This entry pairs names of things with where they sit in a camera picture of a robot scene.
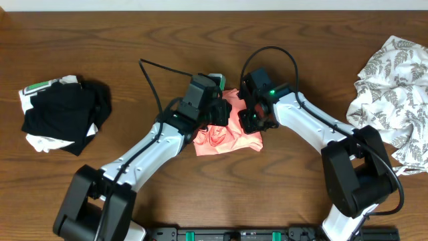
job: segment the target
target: white background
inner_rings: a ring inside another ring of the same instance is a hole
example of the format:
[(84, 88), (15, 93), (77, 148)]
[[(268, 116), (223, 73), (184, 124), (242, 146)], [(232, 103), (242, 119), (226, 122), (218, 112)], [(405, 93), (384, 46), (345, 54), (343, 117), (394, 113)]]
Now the white background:
[(6, 11), (427, 10), (428, 0), (0, 0)]

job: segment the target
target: crumpled pink cloth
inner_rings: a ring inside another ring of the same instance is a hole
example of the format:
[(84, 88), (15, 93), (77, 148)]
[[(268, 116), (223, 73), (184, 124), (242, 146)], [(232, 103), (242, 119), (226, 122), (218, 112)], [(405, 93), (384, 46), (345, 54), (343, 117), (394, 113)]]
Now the crumpled pink cloth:
[(239, 124), (238, 112), (246, 106), (245, 101), (240, 100), (237, 94), (237, 89), (223, 91), (223, 99), (232, 105), (229, 124), (226, 127), (209, 125), (208, 131), (199, 131), (193, 141), (197, 156), (227, 153), (244, 147), (256, 151), (263, 148), (260, 132), (247, 135)]

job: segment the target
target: folded cloth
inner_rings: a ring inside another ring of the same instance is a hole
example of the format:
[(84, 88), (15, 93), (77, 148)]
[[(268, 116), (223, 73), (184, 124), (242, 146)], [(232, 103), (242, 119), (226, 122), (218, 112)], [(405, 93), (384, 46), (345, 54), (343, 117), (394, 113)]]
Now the folded cloth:
[(399, 148), (397, 174), (428, 172), (428, 48), (391, 36), (355, 82), (358, 93), (346, 118), (370, 125)]
[(111, 112), (104, 87), (66, 76), (19, 91), (22, 131), (36, 151), (63, 149), (79, 155)]
[(196, 155), (227, 153), (244, 147), (260, 151), (263, 148), (260, 132), (247, 135), (239, 124), (238, 112), (246, 108), (245, 101), (237, 96), (238, 90), (223, 91), (223, 98), (232, 105), (229, 124), (226, 127), (209, 125), (208, 131), (198, 132), (195, 140)]

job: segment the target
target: wooden table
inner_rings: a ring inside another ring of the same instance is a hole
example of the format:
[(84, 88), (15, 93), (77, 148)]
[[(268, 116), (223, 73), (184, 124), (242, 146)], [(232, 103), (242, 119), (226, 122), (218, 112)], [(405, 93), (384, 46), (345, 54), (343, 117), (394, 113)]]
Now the wooden table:
[[(427, 20), (423, 11), (6, 13), (0, 22), (0, 240), (59, 240), (51, 227), (74, 172), (115, 160), (147, 134), (157, 108), (139, 58), (186, 72), (222, 73), (230, 89), (238, 87), (253, 51), (282, 46), (299, 65), (305, 96), (346, 121), (356, 96), (352, 84), (368, 59), (390, 35), (428, 46)], [(275, 81), (293, 83), (283, 54), (260, 54), (249, 70), (261, 66)], [(184, 95), (189, 78), (147, 69), (164, 106)], [(17, 92), (68, 74), (108, 84), (113, 112), (79, 157), (37, 153), (20, 131)], [(144, 226), (321, 224), (331, 202), (319, 154), (289, 129), (262, 135), (260, 153), (196, 157), (189, 145), (138, 193), (134, 219)], [(427, 175), (401, 180), (403, 210), (366, 224), (397, 226), (402, 240), (426, 240)], [(397, 202), (395, 193), (379, 210)]]

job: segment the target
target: white fabric with leaf print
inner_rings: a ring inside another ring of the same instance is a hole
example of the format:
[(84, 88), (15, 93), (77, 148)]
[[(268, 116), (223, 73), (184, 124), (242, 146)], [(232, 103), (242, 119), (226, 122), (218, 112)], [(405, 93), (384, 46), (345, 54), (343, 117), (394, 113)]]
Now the white fabric with leaf print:
[(358, 77), (347, 120), (399, 148), (397, 175), (428, 172), (428, 48), (391, 36)]

